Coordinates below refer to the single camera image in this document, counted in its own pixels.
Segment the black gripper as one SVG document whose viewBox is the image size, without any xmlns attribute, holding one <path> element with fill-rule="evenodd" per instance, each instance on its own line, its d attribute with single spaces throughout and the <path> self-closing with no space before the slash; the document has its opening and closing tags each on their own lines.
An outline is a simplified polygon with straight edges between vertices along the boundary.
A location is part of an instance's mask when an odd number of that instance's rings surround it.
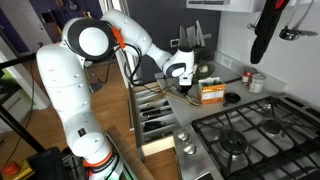
<svg viewBox="0 0 320 180">
<path fill-rule="evenodd" d="M 179 87 L 177 91 L 181 94 L 187 94 L 192 87 L 193 75 L 181 75 L 179 77 Z"/>
</svg>

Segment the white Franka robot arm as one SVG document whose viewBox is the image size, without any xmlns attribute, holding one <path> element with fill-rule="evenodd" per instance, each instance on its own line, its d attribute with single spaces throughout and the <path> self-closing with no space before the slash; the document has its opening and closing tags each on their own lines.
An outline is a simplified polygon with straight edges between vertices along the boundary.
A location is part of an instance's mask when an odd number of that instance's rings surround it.
<svg viewBox="0 0 320 180">
<path fill-rule="evenodd" d="M 89 180 L 119 180 L 123 161 L 107 139 L 91 108 L 91 90 L 84 70 L 87 60 L 99 60 L 114 47 L 151 57 L 168 78 L 190 85 L 194 51 L 180 47 L 170 54 L 153 44 L 136 21 L 119 10 L 106 11 L 101 19 L 74 18 L 67 22 L 59 43 L 36 53 L 40 76 L 63 125 L 67 145 L 83 159 Z"/>
</svg>

